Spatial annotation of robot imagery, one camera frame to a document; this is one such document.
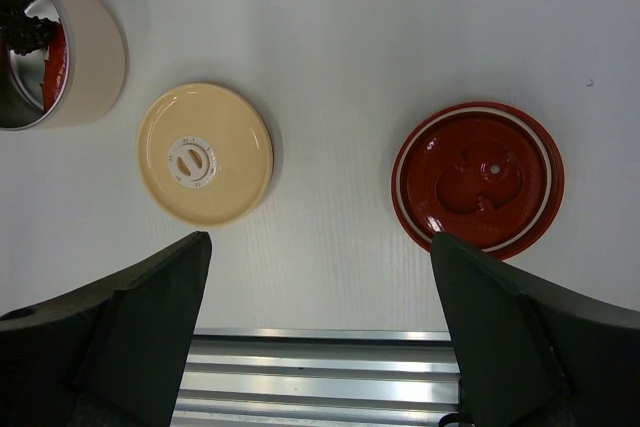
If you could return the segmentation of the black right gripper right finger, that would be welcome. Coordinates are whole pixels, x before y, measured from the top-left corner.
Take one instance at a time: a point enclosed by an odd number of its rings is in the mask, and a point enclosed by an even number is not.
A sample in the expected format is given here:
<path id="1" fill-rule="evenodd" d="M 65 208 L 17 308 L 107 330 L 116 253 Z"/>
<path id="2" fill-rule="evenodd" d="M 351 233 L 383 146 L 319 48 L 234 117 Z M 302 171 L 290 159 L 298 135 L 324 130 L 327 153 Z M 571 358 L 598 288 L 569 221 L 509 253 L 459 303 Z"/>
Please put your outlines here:
<path id="1" fill-rule="evenodd" d="M 636 426 L 639 314 L 445 233 L 431 263 L 472 426 Z"/>

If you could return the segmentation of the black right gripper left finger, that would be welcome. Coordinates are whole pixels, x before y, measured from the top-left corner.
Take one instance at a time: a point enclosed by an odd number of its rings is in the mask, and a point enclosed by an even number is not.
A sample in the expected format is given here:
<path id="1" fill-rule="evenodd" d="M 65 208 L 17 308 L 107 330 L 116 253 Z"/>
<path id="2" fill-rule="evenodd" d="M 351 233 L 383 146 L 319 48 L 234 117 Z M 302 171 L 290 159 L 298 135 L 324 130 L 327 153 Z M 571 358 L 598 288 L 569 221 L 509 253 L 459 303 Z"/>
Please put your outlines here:
<path id="1" fill-rule="evenodd" d="M 211 254 L 209 234 L 194 232 L 128 268 L 2 315 L 2 425 L 169 425 Z"/>

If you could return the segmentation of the red round lid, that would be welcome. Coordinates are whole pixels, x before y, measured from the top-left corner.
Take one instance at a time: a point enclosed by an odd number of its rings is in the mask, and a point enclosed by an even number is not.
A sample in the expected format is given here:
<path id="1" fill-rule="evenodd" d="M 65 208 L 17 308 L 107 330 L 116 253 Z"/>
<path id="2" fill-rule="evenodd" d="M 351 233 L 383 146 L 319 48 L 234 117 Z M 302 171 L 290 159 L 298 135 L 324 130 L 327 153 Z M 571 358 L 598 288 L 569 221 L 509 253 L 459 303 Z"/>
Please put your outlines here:
<path id="1" fill-rule="evenodd" d="M 504 260 L 549 229 L 564 186 L 560 150 L 536 119 L 477 101 L 440 110 L 409 134 L 390 191 L 400 225 L 421 248 L 445 232 Z"/>

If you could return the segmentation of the cream round lid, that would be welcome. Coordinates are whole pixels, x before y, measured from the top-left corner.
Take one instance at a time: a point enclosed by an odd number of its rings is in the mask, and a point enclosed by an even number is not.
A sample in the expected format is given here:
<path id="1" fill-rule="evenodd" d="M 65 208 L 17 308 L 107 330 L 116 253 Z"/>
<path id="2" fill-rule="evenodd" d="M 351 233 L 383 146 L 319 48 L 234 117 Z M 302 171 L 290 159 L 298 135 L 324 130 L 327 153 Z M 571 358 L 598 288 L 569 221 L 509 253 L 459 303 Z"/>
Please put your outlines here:
<path id="1" fill-rule="evenodd" d="M 271 136 L 256 109 L 209 83 L 175 87 L 153 102 L 139 127 L 136 157 L 157 205 L 203 227 L 251 212 L 274 168 Z"/>

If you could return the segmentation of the red sausage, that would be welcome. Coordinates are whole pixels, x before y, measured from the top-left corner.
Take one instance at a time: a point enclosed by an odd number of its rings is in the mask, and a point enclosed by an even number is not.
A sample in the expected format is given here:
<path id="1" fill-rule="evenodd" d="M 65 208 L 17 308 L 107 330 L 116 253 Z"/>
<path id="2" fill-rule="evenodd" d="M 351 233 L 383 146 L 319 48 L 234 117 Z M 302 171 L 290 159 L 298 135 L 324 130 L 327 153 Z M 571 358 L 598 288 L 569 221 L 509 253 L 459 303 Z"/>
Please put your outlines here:
<path id="1" fill-rule="evenodd" d="M 55 27 L 55 35 L 48 46 L 44 61 L 44 76 L 40 84 L 44 112 L 48 112 L 55 105 L 66 81 L 68 60 L 66 37 L 59 22 L 55 23 Z"/>

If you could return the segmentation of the black sea cucumber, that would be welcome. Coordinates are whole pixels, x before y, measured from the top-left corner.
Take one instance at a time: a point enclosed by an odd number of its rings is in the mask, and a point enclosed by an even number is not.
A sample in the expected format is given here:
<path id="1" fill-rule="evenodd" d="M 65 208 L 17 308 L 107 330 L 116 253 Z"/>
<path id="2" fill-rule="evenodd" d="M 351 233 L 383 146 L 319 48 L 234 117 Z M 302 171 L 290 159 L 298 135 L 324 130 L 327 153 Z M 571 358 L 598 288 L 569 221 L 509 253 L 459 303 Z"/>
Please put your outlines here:
<path id="1" fill-rule="evenodd" d="M 20 9 L 1 10 L 1 40 L 18 55 L 47 48 L 56 35 L 57 23 L 39 17 L 28 17 Z"/>

